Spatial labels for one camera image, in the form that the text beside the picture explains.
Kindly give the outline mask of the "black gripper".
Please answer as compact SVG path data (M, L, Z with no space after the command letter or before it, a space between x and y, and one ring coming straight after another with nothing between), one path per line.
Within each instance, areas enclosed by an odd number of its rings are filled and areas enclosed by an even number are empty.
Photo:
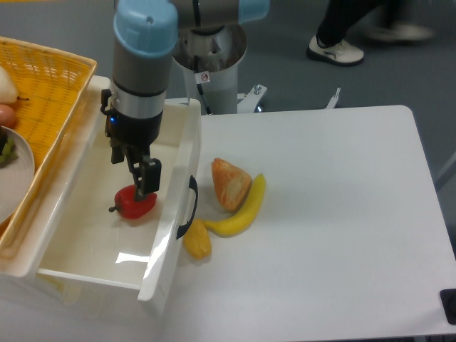
M160 189L162 163L151 158L150 146L157 139L163 112L151 118L131 118L112 108L106 115L105 134L110 138L112 164L127 158L133 176L135 201L144 201Z

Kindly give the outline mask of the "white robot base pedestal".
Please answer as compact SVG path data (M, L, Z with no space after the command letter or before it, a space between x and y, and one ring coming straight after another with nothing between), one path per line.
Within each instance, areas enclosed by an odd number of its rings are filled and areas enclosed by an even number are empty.
M266 86L238 92L238 67L246 52L247 36L239 24L180 32L174 62L182 70L187 98L200 102L202 115L263 111Z

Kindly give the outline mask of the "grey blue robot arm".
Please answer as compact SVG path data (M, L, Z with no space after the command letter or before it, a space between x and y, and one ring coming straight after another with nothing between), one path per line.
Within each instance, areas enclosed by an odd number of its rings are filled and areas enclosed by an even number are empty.
M170 68L185 75L204 114L235 113L237 67L247 49L242 24L264 18L268 1L119 1L113 20L112 83L101 95L112 163L126 162L134 198L160 186L150 156L159 135Z

